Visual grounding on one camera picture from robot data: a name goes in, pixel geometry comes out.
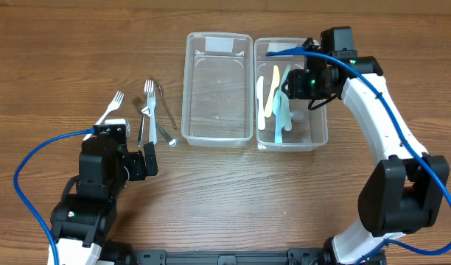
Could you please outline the light blue serrated knife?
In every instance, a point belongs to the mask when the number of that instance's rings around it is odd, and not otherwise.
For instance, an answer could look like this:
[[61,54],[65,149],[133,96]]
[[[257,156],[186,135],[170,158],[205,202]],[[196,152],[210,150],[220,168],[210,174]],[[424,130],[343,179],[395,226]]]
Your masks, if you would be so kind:
[[274,142],[277,144],[282,143],[282,126],[281,126],[281,94],[280,90],[276,91],[273,99],[272,112],[275,116],[275,131],[274,131]]

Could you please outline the pale blue plastic knife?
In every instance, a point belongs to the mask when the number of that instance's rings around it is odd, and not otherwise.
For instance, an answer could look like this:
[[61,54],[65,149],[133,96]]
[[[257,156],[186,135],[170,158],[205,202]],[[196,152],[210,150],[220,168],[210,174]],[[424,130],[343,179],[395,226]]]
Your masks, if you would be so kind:
[[292,129],[289,101],[286,96],[281,99],[282,127],[285,131]]

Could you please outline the cream white plastic knife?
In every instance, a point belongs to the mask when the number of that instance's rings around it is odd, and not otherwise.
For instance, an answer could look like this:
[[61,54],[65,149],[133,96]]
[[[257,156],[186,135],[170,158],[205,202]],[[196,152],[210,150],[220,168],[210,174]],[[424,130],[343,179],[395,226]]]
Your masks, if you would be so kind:
[[256,97],[258,100],[258,129],[263,131],[266,127],[265,109],[263,104],[263,85],[264,77],[260,76],[256,83]]

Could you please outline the yellow plastic knife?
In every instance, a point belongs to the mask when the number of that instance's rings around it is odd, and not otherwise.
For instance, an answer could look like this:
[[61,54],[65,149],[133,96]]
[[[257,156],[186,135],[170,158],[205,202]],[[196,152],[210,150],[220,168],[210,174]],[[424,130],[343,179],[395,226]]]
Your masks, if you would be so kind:
[[275,65],[273,67],[273,75],[272,75],[272,80],[271,80],[271,84],[270,84],[270,90],[269,90],[268,98],[267,98],[267,101],[265,104],[265,118],[271,117],[272,109],[273,109],[274,93],[275,93],[275,90],[279,86],[279,81],[280,81],[279,67],[277,65]]

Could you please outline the white plastic fork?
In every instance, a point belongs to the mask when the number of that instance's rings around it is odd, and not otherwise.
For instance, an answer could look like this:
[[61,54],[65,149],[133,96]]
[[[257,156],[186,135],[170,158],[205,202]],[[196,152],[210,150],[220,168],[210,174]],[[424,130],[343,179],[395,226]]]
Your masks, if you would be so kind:
[[124,99],[124,94],[121,91],[117,91],[114,98],[111,100],[109,105],[107,106],[106,111],[101,115],[101,117],[95,122],[95,125],[100,125],[105,118],[110,114],[111,112],[117,110],[122,105],[122,101]]

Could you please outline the light blue plastic fork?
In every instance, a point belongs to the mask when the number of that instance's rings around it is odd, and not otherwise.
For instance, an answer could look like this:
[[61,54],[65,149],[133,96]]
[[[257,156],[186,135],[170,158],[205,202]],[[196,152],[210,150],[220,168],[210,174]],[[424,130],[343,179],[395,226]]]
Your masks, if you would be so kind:
[[153,142],[154,145],[156,145],[158,137],[155,120],[156,97],[154,90],[151,90],[147,93],[147,105],[149,107],[150,113],[149,142]]

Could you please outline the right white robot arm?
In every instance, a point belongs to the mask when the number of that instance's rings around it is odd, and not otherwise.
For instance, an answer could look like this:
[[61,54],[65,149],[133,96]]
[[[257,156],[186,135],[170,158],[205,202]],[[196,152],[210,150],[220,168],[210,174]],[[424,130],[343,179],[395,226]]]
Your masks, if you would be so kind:
[[339,99],[356,118],[373,155],[374,170],[360,192],[358,216],[326,240],[319,264],[384,264],[384,247],[437,220],[450,169],[445,157],[421,145],[396,108],[377,59],[361,57],[352,30],[332,27],[320,40],[308,38],[286,56],[305,66],[284,77],[279,100],[306,99],[310,110]]

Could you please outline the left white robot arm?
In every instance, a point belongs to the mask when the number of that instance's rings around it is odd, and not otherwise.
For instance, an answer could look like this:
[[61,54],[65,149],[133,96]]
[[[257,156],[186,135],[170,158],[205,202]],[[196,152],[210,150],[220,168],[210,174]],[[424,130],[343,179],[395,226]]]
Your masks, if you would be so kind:
[[158,174],[155,145],[129,152],[126,137],[96,136],[82,143],[79,174],[71,178],[52,211],[56,252],[49,264],[137,264],[130,244],[108,240],[117,200],[128,182]]

